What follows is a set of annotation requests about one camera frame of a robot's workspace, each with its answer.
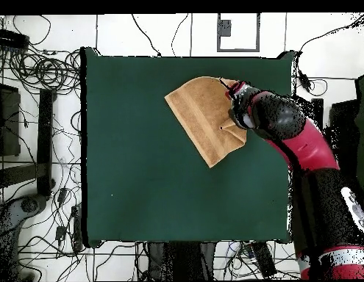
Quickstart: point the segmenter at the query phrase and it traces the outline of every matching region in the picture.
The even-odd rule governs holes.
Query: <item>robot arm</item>
[[[277,149],[293,171],[292,231],[302,279],[364,278],[364,197],[293,99],[245,82],[229,88],[230,117]]]

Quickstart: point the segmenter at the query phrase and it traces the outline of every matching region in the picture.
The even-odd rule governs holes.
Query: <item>dark object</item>
[[[355,124],[360,132],[357,151],[357,178],[364,191],[364,74],[355,81],[359,112],[355,118]]]
[[[272,259],[271,252],[268,249],[266,242],[251,243],[251,248],[254,252],[259,271],[264,278],[271,277],[276,274],[276,267]]]
[[[1,137],[0,141],[2,145],[0,146],[0,156],[17,156],[21,153],[21,146],[19,144],[19,104],[21,102],[21,97],[18,93],[18,89],[15,87],[10,87],[9,85],[0,83],[1,91],[1,114],[3,118],[3,125],[1,127]]]
[[[39,178],[47,174],[47,164],[26,164],[0,170],[0,188]]]
[[[59,195],[57,196],[57,202],[59,203],[59,206],[62,206],[64,204],[66,197],[67,197],[67,189],[62,188],[59,192]]]
[[[359,110],[359,100],[333,104],[329,112],[330,126],[325,131],[326,140],[338,160],[341,171],[351,178],[357,177],[360,131],[355,124],[355,118]]]
[[[81,252],[84,245],[82,244],[82,229],[81,229],[81,203],[78,206],[72,207],[73,221],[73,241],[72,248],[75,253]]]
[[[299,81],[301,82],[301,86],[307,91],[310,92],[311,90],[311,82],[308,79],[307,75],[302,73],[300,70],[298,70],[299,74]]]
[[[212,281],[216,242],[148,243],[148,281]]]
[[[52,189],[52,121],[57,94],[53,90],[40,90],[38,119],[38,164],[46,165],[46,174],[37,178],[38,194],[49,197]]]
[[[322,98],[313,98],[311,100],[311,113],[308,115],[320,131],[323,131],[323,113],[324,113],[324,100]]]
[[[67,234],[67,228],[64,226],[57,226],[55,240],[63,241],[65,240],[65,235]]]
[[[0,29],[0,49],[24,53],[29,47],[29,37],[10,30]]]
[[[231,36],[232,22],[221,20],[221,14],[217,17],[217,52],[258,52],[260,51],[260,13],[257,13],[256,48],[221,48],[221,37]]]
[[[3,84],[0,84],[0,90],[3,86],[5,90],[11,90],[11,87]],[[56,99],[56,96],[52,94],[54,93],[50,90],[40,90],[37,163],[0,170],[0,188],[36,178],[38,194],[49,198],[53,188],[51,180],[52,107],[53,101]]]
[[[20,281],[18,277],[18,236],[25,220],[46,207],[42,195],[28,195],[7,202],[0,210],[0,281]]]

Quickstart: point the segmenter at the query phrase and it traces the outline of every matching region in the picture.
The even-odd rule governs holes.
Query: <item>green tabletop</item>
[[[85,53],[89,241],[288,238],[281,155],[249,132],[244,147],[210,169],[164,97],[199,76],[288,95],[293,52],[277,59]]]

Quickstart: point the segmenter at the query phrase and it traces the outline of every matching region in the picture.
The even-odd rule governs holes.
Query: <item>cable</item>
[[[137,21],[136,21],[136,19],[135,19],[135,17],[134,17],[134,15],[133,14],[131,14],[131,16],[132,16],[132,19],[133,19],[133,21],[135,22],[135,24],[136,24],[136,26],[138,27],[138,29],[143,33],[143,35],[145,36],[145,37],[147,37],[148,38],[148,40],[149,40],[149,42],[150,42],[150,45],[151,45],[151,48],[154,50],[154,51],[156,51],[157,52],[157,56],[158,57],[161,57],[162,55],[161,55],[161,53],[153,46],[153,43],[151,42],[151,40],[150,40],[150,38],[148,37],[148,35],[140,28],[140,26],[138,26],[138,23],[137,23]]]
[[[183,20],[179,23],[178,28],[176,28],[176,31],[175,31],[173,40],[171,41],[171,50],[173,50],[174,56],[176,56],[176,55],[175,55],[175,52],[174,52],[173,44],[174,44],[174,40],[175,40],[176,34],[178,33],[178,30],[179,30],[180,25],[183,24],[183,22],[187,19],[187,17],[188,17],[189,14],[190,13],[187,13],[187,15],[185,16],[185,18],[183,18]]]
[[[334,32],[338,32],[339,30],[341,29],[348,29],[349,27],[356,27],[356,26],[359,26],[360,24],[363,24],[364,23],[364,14],[362,14],[358,19],[356,19],[354,22],[352,22],[351,24],[349,25],[346,25],[346,26],[342,26],[342,27],[338,27],[336,29],[333,29],[333,30],[330,30],[328,32],[326,32],[325,34],[323,35],[320,35],[320,36],[317,36],[317,37],[314,37],[312,39],[309,39],[308,41],[306,41],[302,47],[299,49],[299,51],[297,52],[296,54],[296,70],[298,72],[298,75],[299,75],[299,80],[301,81],[301,86],[311,95],[314,95],[314,96],[322,96],[328,89],[328,84],[325,80],[323,79],[319,79],[323,82],[326,83],[326,89],[325,91],[322,92],[322,94],[313,94],[310,92],[310,82],[313,82],[314,80],[309,80],[307,78],[307,75],[305,75],[304,73],[302,73],[302,71],[299,69],[299,57],[301,56],[301,51],[302,49],[310,42],[316,40],[316,39],[319,39],[319,38],[322,38],[322,37],[325,37],[326,35],[329,35],[329,34],[332,34]],[[296,81],[294,82],[294,95],[296,94]]]
[[[97,281],[98,280],[98,268],[100,268],[101,266],[103,266],[104,264],[106,264],[110,259],[111,259],[111,256],[114,254],[115,250],[118,248],[118,247],[135,247],[136,244],[134,245],[117,245],[113,248],[113,250],[111,251],[110,255],[108,256],[108,258],[103,262],[101,263],[100,265],[98,265],[95,269],[95,272],[94,272],[94,264],[93,264],[93,281]]]
[[[42,279],[43,273],[38,268],[34,268],[34,267],[27,266],[27,265],[23,265],[22,263],[20,263],[20,261],[18,261],[18,264],[20,266],[22,266],[23,268],[28,268],[30,270],[35,270],[35,271],[39,272],[40,273],[40,276],[39,276],[37,282],[40,282],[40,279]]]
[[[72,117],[71,117],[71,126],[72,126],[72,128],[73,128],[73,130],[74,130],[74,131],[76,131],[76,132],[80,133],[81,131],[73,125],[73,119],[74,119],[74,117],[76,117],[78,114],[79,114],[79,116],[81,116],[81,110],[79,110],[78,112],[75,112],[75,113],[72,115]]]
[[[49,36],[49,32],[51,31],[51,21],[49,21],[49,19],[45,18],[42,15],[39,15],[39,16],[49,23],[49,30],[47,31],[47,35],[41,41],[39,41],[38,43],[30,43],[32,46],[38,46],[39,44],[44,42],[44,40]],[[17,32],[21,34],[21,32],[18,30],[17,26],[15,25],[16,17],[17,17],[17,15],[14,15],[14,17],[13,17],[13,26],[14,26],[15,30],[17,30]]]

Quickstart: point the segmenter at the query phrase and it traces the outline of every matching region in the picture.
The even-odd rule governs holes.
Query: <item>metal frame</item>
[[[232,22],[217,18],[217,52],[259,52],[260,51],[260,13],[257,13],[256,48],[221,48],[221,37],[231,36]]]
[[[52,121],[53,103],[56,99],[55,91],[40,90],[37,163],[0,170],[0,188],[36,178],[38,194],[47,198],[51,195]]]

